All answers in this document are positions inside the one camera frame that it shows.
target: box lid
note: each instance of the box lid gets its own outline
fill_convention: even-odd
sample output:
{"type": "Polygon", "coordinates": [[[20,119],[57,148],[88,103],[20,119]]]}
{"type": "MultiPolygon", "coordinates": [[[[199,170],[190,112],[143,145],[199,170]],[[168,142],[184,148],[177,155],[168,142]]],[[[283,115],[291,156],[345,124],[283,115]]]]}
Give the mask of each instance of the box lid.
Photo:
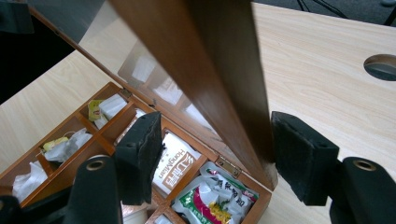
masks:
{"type": "Polygon", "coordinates": [[[29,4],[32,14],[123,87],[274,189],[250,2],[111,2],[29,4]]]}

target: hinge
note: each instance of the hinge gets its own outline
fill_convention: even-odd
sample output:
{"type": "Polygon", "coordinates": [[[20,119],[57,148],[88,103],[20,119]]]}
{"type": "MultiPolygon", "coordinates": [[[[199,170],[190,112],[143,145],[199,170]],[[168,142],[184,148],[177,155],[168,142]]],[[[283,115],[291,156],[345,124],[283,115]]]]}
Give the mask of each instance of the hinge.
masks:
{"type": "Polygon", "coordinates": [[[122,90],[120,90],[120,93],[126,98],[130,98],[133,94],[128,91],[127,89],[123,88],[122,90]]]}
{"type": "Polygon", "coordinates": [[[221,167],[223,170],[227,171],[230,175],[237,178],[241,173],[242,169],[235,166],[234,164],[227,161],[224,157],[220,156],[215,161],[215,164],[221,167]]]}

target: wooden board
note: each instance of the wooden board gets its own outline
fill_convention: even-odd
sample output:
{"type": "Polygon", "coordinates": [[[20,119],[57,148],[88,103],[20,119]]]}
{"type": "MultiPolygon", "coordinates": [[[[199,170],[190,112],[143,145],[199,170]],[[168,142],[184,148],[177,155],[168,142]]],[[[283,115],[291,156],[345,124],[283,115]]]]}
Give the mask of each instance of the wooden board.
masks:
{"type": "Polygon", "coordinates": [[[110,3],[249,173],[274,189],[273,139],[250,2],[110,3]]]}

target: yellow label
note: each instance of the yellow label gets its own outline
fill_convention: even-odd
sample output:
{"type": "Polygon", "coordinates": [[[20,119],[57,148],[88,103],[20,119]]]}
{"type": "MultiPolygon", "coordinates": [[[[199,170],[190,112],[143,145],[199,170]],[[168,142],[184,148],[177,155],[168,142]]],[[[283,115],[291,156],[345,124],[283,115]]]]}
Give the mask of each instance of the yellow label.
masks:
{"type": "Polygon", "coordinates": [[[100,118],[101,112],[100,112],[99,104],[102,102],[103,100],[92,100],[88,104],[88,119],[90,121],[95,121],[100,118]]]}
{"type": "Polygon", "coordinates": [[[58,139],[56,139],[56,140],[52,140],[52,141],[50,141],[50,142],[44,144],[44,146],[43,146],[44,151],[45,151],[45,152],[48,152],[48,151],[50,151],[53,147],[55,147],[56,145],[58,145],[58,144],[60,144],[60,143],[62,143],[62,142],[65,142],[65,141],[67,141],[67,140],[69,140],[67,137],[61,137],[61,138],[58,138],[58,139]]]}

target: desk surface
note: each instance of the desk surface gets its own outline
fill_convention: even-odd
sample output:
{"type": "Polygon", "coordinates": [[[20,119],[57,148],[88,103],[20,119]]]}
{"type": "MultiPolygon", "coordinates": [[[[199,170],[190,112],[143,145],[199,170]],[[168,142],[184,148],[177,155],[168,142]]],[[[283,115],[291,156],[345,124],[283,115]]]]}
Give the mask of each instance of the desk surface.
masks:
{"type": "MultiPolygon", "coordinates": [[[[371,77],[362,66],[372,55],[396,54],[396,29],[253,6],[270,110],[328,137],[340,160],[376,161],[396,179],[396,82],[371,77]]],[[[75,51],[0,105],[0,171],[110,80],[75,51]]],[[[329,205],[304,206],[280,177],[260,223],[330,223],[329,205]]]]}

